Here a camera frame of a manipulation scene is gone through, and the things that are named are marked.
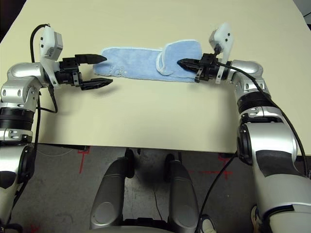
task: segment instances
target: black wire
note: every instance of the black wire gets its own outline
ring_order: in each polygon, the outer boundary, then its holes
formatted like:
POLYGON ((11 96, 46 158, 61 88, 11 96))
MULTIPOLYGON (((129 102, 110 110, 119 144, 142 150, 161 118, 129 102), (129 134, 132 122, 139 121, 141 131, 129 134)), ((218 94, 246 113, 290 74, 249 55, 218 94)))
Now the black wire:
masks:
POLYGON ((158 207, 158 205, 157 205, 157 199, 156 199, 155 188, 153 188, 153 192, 154 192, 154 196, 155 196, 155 206, 156 206, 157 212, 158 212, 159 215, 160 215, 160 219, 163 220, 162 215, 161 215, 160 210, 159 210, 159 207, 158 207))
POLYGON ((35 37, 35 34, 37 33, 37 31, 39 31, 39 29, 44 28, 45 26, 48 26, 48 24, 40 24, 31 33, 31 36, 30 36, 30 55, 31 55, 31 62, 32 63, 35 62, 35 56, 34 56, 34 37, 35 37))
POLYGON ((12 208, 14 208, 14 206, 16 205, 16 203, 17 203, 18 199, 20 198, 22 192, 24 191, 24 189, 25 189, 27 183, 28 183, 28 181, 25 181, 25 182, 22 184, 21 188, 17 191, 17 195, 16 195, 15 198, 14 198, 12 208))
MULTIPOLYGON (((30 36, 30 56, 31 56, 31 62, 32 63, 35 62, 35 56, 34 56, 34 37, 35 37, 35 34, 37 31, 39 31, 39 29, 44 28, 45 26, 48 26, 48 24, 40 24, 31 33, 31 36, 30 36)), ((36 126, 36 130, 35 130, 35 145, 34 145, 34 151, 35 151, 34 156, 35 156, 35 158, 37 155, 37 148, 38 148, 40 119, 41 119, 41 108, 40 108, 40 92, 39 92, 38 102, 37 102, 37 126, 36 126)), ((19 197, 21 196, 22 192, 24 191, 27 183, 28 183, 28 181, 25 181, 22 184, 21 188, 18 190, 17 195, 15 196, 14 201, 13 201, 13 207, 16 205, 16 203, 17 203, 19 197)))
POLYGON ((293 134, 297 140, 297 143, 298 143, 298 146, 300 148, 300 151, 301 151, 301 155, 302 155, 302 159, 303 159, 303 169, 304 169, 304 173, 305 175, 307 176, 308 175, 308 171, 309 171, 309 168, 308 168, 308 163, 307 163, 307 157, 306 157, 306 154, 305 154, 305 150, 303 148, 303 145, 302 145, 302 142, 298 136, 298 133, 296 132, 293 124, 291 123, 291 121, 289 120, 289 118, 286 116, 285 112, 276 104, 273 102, 273 100, 271 99, 271 97, 266 94, 262 88, 258 85, 258 83, 256 82, 256 79, 251 76, 250 74, 246 73, 244 70, 241 70, 239 68, 236 68, 236 67, 232 67, 232 66, 229 66, 229 65, 226 65, 226 64, 223 64, 223 63, 219 63, 219 62, 216 62, 216 64, 218 64, 219 66, 223 66, 223 67, 227 67, 229 69, 233 69, 235 71, 238 71, 242 74, 244 74, 246 77, 248 77, 253 83, 254 85, 256 86, 257 90, 275 107, 275 108, 278 108, 284 119, 286 120, 287 124, 289 125, 289 127, 291 128, 291 130, 293 131, 293 134))
POLYGON ((226 168, 230 165, 230 163, 233 161, 233 159, 237 156, 237 153, 234 153, 234 155, 232 156, 232 158, 224 165, 224 167, 220 170, 220 172, 217 174, 216 178, 214 179, 213 183, 211 184, 211 186, 209 187, 209 190, 208 192, 206 193, 206 196, 205 196, 205 199, 204 199, 204 202, 202 204, 202 207, 201 207, 201 211, 200 211, 200 214, 199 214, 199 218, 198 218, 198 222, 196 224, 196 228, 195 228, 195 233, 198 233, 198 230, 199 230, 199 226, 200 226, 200 221, 201 221, 201 218, 202 218, 202 215, 203 215, 203 211, 204 211, 204 208, 205 208, 205 205, 206 205, 206 202, 208 200, 208 197, 213 189, 213 187, 215 186, 216 182, 218 181, 219 177, 222 175, 222 173, 226 170, 226 168))
MULTIPOLYGON (((40 24, 31 33, 31 36, 30 36, 30 56, 31 56, 31 62, 32 63, 35 62, 35 55, 34 55, 34 37, 35 37, 35 34, 36 34, 37 31, 39 31, 39 29, 44 28, 45 26, 48 26, 48 24, 40 24)), ((49 85, 49 92, 50 92, 50 96, 52 98, 52 102, 53 102, 55 110, 53 111, 53 110, 50 110, 50 109, 47 109, 47 108, 42 108, 41 110, 44 110, 44 111, 47 111, 47 112, 50 112, 50 113, 57 113, 58 112, 58 108, 57 108, 57 103, 56 103, 56 99, 55 99, 55 96, 54 96, 54 88, 53 88, 52 84, 49 85)))
POLYGON ((303 16, 303 18, 306 17, 306 16, 308 16, 309 14, 311 14, 311 12, 307 13, 305 16, 303 16))

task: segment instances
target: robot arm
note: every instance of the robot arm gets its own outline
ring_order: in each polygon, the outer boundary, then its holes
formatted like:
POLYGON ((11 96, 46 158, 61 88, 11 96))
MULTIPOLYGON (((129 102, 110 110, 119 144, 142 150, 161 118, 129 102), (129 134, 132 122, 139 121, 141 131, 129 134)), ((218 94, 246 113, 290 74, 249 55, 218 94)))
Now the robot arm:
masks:
POLYGON ((62 48, 61 34, 45 26, 40 39, 40 62, 12 66, 7 72, 7 82, 1 88, 0 232, 1 228, 8 227, 12 208, 34 173, 31 129, 40 89, 60 88, 65 83, 89 90, 112 82, 104 78, 83 81, 79 72, 80 64, 96 64, 105 61, 105 57, 80 54, 57 62, 62 48))
POLYGON ((270 93, 262 78, 263 68, 256 62, 224 61, 216 56, 231 50, 232 33, 228 24, 213 32, 210 43, 214 54, 203 54, 201 60, 182 59, 178 64, 197 72, 196 82, 215 79, 235 85, 239 110, 237 154, 253 167, 257 206, 264 232, 292 233, 311 229, 311 180, 294 166, 297 141, 282 111, 267 99, 270 93), (256 79, 254 82, 237 69, 256 79))

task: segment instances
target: beige table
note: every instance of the beige table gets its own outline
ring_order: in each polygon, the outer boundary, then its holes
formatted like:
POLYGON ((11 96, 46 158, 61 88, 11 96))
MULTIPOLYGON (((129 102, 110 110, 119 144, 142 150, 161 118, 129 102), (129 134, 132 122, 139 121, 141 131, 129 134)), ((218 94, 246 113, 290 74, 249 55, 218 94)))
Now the beige table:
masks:
MULTIPOLYGON (((71 57, 110 46, 159 48, 180 39, 199 40, 204 52, 211 52, 209 35, 225 21, 235 36, 230 59, 263 65, 273 99, 311 154, 311 32, 292 0, 27 0, 0 44, 0 83, 10 66, 30 62, 29 37, 41 23, 62 34, 61 57, 71 57)), ((80 70, 85 80, 96 77, 92 66, 80 70)), ((113 79, 98 90, 68 85, 56 90, 59 113, 42 114, 39 141, 236 150, 231 86, 113 79)), ((42 94, 41 105, 52 108, 47 90, 42 94)))

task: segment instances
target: folded towel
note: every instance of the folded towel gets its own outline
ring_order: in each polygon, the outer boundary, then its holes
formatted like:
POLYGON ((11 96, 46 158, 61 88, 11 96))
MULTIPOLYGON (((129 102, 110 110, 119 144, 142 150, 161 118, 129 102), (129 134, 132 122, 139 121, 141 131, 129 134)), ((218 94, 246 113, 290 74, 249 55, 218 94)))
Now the folded towel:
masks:
POLYGON ((201 59, 198 41, 181 40, 167 44, 164 50, 112 47, 102 50, 107 61, 95 64, 95 74, 131 79, 194 82, 195 73, 181 68, 183 58, 201 59))

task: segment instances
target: gray carpet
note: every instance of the gray carpet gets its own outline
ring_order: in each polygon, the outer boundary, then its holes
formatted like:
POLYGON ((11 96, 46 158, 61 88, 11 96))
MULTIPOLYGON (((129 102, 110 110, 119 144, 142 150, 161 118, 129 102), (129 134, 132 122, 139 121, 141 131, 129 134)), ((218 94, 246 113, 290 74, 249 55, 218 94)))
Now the gray carpet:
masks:
MULTIPOLYGON (((89 214, 101 179, 125 148, 91 147, 85 155, 77 150, 39 145, 35 174, 12 213, 12 223, 26 233, 82 233, 89 229, 89 214)), ((124 218, 168 216, 169 184, 164 183, 163 163, 168 153, 177 151, 142 149, 136 156, 134 178, 126 179, 124 218)), ((217 153, 182 152, 183 164, 189 171, 198 204, 224 165, 217 153)), ((211 193, 205 213, 214 220, 218 233, 251 232, 250 210, 255 204, 251 167, 235 159, 211 193)))

